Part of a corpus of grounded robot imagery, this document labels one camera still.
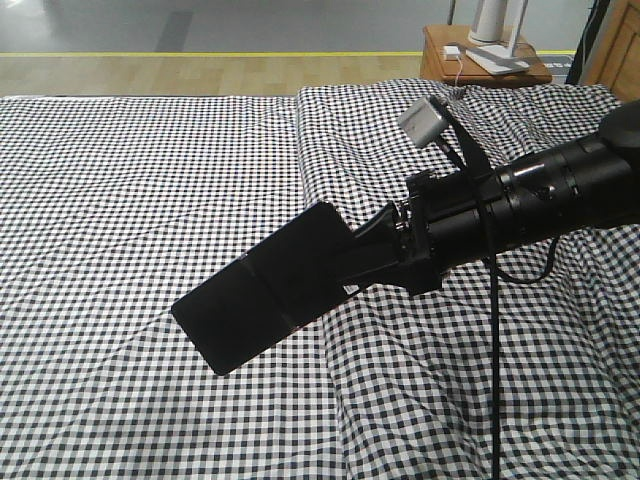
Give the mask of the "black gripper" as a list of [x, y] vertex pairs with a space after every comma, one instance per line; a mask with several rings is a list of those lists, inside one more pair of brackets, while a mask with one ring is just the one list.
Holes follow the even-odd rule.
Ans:
[[[393, 249], [356, 249], [339, 259], [343, 285], [375, 283], [403, 287], [410, 294], [437, 290], [452, 267], [490, 254], [486, 229], [469, 176], [456, 172], [434, 178], [426, 173], [406, 179], [409, 211], [409, 254], [403, 264]], [[356, 246], [399, 246], [399, 213], [388, 202], [354, 232]]]

